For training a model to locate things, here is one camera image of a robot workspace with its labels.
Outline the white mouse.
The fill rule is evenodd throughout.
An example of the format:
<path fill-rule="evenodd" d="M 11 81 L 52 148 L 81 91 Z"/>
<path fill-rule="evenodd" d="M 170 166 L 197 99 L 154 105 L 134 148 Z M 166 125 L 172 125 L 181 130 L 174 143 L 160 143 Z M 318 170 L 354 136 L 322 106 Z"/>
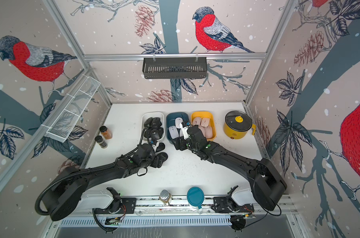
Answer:
<path fill-rule="evenodd" d="M 179 131 L 176 126 L 170 126 L 168 128 L 168 130 L 169 130 L 169 135 L 170 135 L 171 139 L 176 139 L 180 136 Z"/>
<path fill-rule="evenodd" d="M 178 117 L 175 119 L 175 126 L 177 129 L 182 129 L 183 128 L 183 118 Z"/>
<path fill-rule="evenodd" d="M 189 135 L 188 135 L 187 130 L 188 130 L 188 127 L 182 128 L 181 132 L 180 132 L 180 137 L 183 137 L 184 139 L 188 139 Z"/>

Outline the pink mouse bottom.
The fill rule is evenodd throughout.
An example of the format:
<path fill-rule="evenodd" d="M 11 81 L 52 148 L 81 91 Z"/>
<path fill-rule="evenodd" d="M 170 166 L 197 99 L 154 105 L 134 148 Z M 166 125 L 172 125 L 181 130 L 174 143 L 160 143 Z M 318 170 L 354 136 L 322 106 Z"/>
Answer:
<path fill-rule="evenodd" d="M 204 127 L 199 126 L 198 128 L 201 130 L 202 133 L 205 133 L 205 128 Z"/>

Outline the black mouse top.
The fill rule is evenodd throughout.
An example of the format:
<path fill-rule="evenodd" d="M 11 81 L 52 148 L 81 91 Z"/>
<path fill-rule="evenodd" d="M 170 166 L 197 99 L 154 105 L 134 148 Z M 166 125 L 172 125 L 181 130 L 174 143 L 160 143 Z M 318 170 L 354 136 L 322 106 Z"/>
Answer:
<path fill-rule="evenodd" d="M 159 153 L 161 151 L 163 151 L 165 149 L 165 144 L 164 143 L 159 143 L 158 146 L 156 147 L 155 152 Z"/>

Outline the white mouse top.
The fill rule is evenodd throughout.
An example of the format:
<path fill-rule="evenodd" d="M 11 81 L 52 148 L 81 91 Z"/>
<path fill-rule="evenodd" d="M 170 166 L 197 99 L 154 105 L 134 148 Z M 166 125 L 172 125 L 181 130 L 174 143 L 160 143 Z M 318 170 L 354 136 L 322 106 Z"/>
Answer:
<path fill-rule="evenodd" d="M 182 129 L 183 128 L 183 118 L 178 117 L 175 119 L 175 126 L 177 129 Z"/>

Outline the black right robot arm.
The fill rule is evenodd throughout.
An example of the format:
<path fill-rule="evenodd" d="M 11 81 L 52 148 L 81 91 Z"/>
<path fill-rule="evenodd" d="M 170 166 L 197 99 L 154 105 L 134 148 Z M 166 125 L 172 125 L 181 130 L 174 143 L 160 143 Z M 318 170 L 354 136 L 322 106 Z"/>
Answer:
<path fill-rule="evenodd" d="M 222 165 L 242 177 L 250 184 L 254 200 L 265 210 L 273 211 L 287 184 L 273 163 L 263 158 L 255 160 L 236 154 L 220 144 L 208 141 L 196 126 L 183 129 L 183 136 L 171 139 L 176 150 L 190 150 L 201 160 Z"/>

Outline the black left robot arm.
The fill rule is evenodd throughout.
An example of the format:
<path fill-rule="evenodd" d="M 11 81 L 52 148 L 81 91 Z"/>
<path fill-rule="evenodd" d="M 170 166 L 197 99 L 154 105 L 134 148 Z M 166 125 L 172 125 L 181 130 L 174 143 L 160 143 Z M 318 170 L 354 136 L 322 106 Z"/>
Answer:
<path fill-rule="evenodd" d="M 66 168 L 62 176 L 53 180 L 37 197 L 35 211 L 59 221 L 78 206 L 83 193 L 114 179 L 127 178 L 146 169 L 154 160 L 152 145 L 139 145 L 132 156 L 120 156 L 114 162 L 94 168 Z"/>

